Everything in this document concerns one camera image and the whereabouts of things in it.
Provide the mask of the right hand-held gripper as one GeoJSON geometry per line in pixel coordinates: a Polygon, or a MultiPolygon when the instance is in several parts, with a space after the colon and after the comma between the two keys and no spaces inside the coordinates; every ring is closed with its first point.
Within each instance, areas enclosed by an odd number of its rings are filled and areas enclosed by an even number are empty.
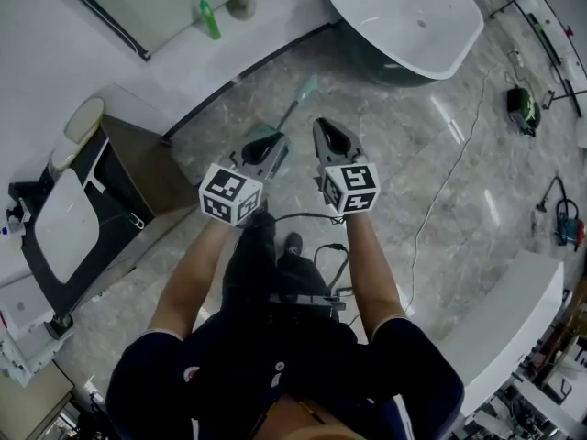
{"type": "Polygon", "coordinates": [[[381,192],[376,165],[369,161],[354,132],[319,117],[313,125],[319,161],[318,190],[338,215],[369,212],[381,192]]]}

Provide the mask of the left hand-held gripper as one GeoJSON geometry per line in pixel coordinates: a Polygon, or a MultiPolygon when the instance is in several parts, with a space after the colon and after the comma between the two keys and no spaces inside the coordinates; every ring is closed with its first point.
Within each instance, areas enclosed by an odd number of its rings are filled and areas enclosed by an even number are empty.
{"type": "Polygon", "coordinates": [[[281,133],[245,136],[226,158],[209,166],[199,187],[202,212],[239,226],[260,206],[288,153],[289,140],[281,133]]]}

